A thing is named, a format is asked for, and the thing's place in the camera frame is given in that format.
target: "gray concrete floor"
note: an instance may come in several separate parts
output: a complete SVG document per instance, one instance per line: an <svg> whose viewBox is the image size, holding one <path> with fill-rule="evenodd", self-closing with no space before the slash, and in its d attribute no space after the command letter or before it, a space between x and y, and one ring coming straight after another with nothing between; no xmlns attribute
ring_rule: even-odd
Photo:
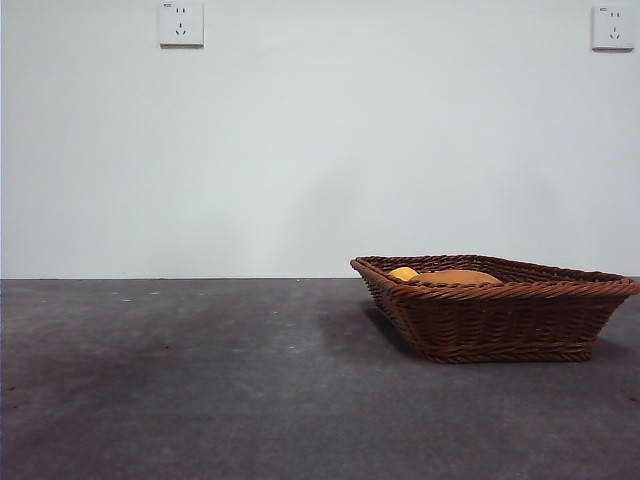
<svg viewBox="0 0 640 480"><path fill-rule="evenodd" d="M456 366L360 280L2 287L3 480L640 478L640 296L590 362Z"/></svg>

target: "concrete surface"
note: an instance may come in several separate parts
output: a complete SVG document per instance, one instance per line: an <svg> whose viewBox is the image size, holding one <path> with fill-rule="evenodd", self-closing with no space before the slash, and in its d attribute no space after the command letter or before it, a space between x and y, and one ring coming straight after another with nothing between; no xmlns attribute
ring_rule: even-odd
<svg viewBox="0 0 640 480"><path fill-rule="evenodd" d="M639 478L640 296L590 362L451 366L360 280L2 287L3 480Z"/></svg>

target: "white wall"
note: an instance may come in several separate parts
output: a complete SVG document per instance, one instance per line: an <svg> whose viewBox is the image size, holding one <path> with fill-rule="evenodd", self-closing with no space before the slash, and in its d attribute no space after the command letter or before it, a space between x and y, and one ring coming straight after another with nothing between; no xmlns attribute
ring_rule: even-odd
<svg viewBox="0 0 640 480"><path fill-rule="evenodd" d="M210 0L204 50L158 2L3 2L3 277L640 274L640 59L591 2Z"/></svg>

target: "wicker basket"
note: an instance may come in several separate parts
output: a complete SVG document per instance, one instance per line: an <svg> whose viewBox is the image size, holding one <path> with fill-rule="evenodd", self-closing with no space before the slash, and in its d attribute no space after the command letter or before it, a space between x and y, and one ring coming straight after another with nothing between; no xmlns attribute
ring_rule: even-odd
<svg viewBox="0 0 640 480"><path fill-rule="evenodd" d="M640 292L620 275L477 255L359 257L351 266L406 341L434 362L588 360L609 316ZM387 273L401 266L479 270L504 283L412 283Z"/></svg>

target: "white outlet cover plate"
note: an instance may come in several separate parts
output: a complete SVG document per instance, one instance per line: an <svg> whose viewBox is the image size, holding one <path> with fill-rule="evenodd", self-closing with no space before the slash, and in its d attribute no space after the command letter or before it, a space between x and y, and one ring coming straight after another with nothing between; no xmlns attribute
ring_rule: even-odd
<svg viewBox="0 0 640 480"><path fill-rule="evenodd" d="M591 48L631 51L635 47L633 8L626 5L596 5L591 8Z"/></svg>
<svg viewBox="0 0 640 480"><path fill-rule="evenodd" d="M161 47L204 47L202 2L162 2L158 7Z"/></svg>

